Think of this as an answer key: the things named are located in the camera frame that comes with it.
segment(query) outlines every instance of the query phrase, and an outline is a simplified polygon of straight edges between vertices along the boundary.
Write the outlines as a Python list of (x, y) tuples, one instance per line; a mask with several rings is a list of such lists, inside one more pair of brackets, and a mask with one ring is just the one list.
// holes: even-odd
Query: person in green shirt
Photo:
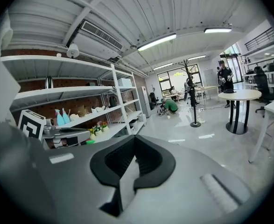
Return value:
[(161, 99), (164, 104), (165, 112), (175, 113), (178, 110), (178, 106), (172, 99)]

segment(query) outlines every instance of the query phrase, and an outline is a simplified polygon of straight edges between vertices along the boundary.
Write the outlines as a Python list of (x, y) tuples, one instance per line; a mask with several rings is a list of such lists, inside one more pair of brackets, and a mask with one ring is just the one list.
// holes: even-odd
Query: potted flower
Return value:
[(103, 132), (108, 132), (109, 131), (109, 127), (108, 127), (108, 124), (107, 122), (103, 122)]
[(100, 136), (102, 134), (103, 127), (101, 126), (101, 124), (99, 122), (98, 122), (97, 125), (95, 125), (93, 127), (93, 129), (94, 129), (94, 133), (95, 133), (96, 136)]
[(95, 139), (94, 129), (88, 129), (90, 131), (90, 139)]

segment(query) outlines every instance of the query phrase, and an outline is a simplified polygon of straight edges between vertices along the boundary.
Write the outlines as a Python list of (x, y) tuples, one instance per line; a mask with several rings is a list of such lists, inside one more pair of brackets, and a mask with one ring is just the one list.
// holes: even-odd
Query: round white table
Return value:
[[(226, 129), (235, 134), (243, 134), (248, 131), (247, 123), (249, 118), (249, 108), (250, 108), (250, 100), (257, 99), (261, 96), (260, 91), (256, 90), (234, 90), (234, 93), (220, 93), (219, 98), (230, 100), (230, 120), (226, 124)], [(233, 110), (234, 110), (234, 102), (236, 101), (236, 113), (235, 113), (235, 121), (233, 122)], [(239, 122), (239, 102), (246, 101), (246, 117), (245, 122)]]

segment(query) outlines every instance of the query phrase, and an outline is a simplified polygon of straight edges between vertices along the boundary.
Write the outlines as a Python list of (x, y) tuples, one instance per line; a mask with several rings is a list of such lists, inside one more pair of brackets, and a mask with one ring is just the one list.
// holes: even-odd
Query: corrugated metal ceiling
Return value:
[[(167, 58), (224, 50), (265, 19), (257, 0), (16, 0), (9, 14), (13, 41), (20, 43), (66, 45), (75, 25), (88, 20), (124, 48), (120, 52), (81, 32), (80, 50), (104, 59), (119, 54), (124, 62), (143, 71), (148, 70), (148, 63), (155, 66)], [(233, 29), (229, 34), (203, 34), (206, 27), (228, 26), (228, 23)], [(131, 48), (173, 32), (177, 33), (175, 40), (145, 50), (141, 55)]]

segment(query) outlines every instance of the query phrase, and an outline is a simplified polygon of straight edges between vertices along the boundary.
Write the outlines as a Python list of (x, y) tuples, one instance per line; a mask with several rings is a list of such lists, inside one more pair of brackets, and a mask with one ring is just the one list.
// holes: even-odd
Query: man in black clothing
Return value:
[[(230, 89), (233, 90), (233, 82), (232, 82), (233, 73), (231, 69), (225, 66), (224, 61), (220, 61), (219, 63), (222, 66), (222, 70), (220, 71), (219, 78), (223, 80), (224, 90), (230, 90)], [(230, 106), (230, 100), (227, 100), (227, 104), (225, 105), (225, 108), (228, 108), (229, 106)]]
[(220, 79), (220, 73), (221, 73), (221, 70), (220, 70), (219, 67), (217, 67), (218, 84), (221, 86), (221, 92), (223, 92), (224, 91), (224, 84), (223, 84), (222, 79)]
[(191, 88), (191, 83), (190, 83), (190, 80), (189, 80), (189, 79), (187, 79), (187, 84), (188, 84), (188, 86), (190, 87), (189, 94), (190, 94), (190, 97), (191, 97), (191, 106), (194, 107), (195, 104), (198, 105), (198, 104), (200, 104), (200, 102), (197, 102), (197, 101), (196, 101), (195, 93), (194, 93), (194, 90)]

